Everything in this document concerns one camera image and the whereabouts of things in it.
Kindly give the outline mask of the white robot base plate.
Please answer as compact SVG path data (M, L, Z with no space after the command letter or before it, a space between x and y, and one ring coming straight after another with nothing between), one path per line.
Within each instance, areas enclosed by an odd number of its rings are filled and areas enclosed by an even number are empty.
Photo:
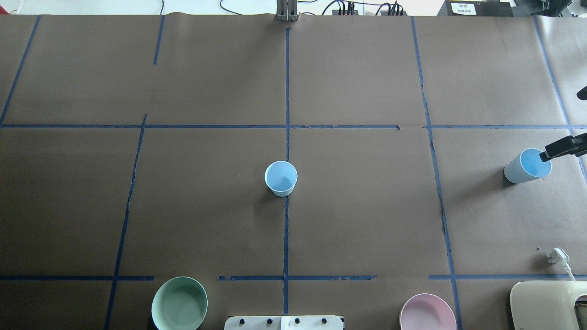
M344 318L337 315L233 316L225 330L344 330Z

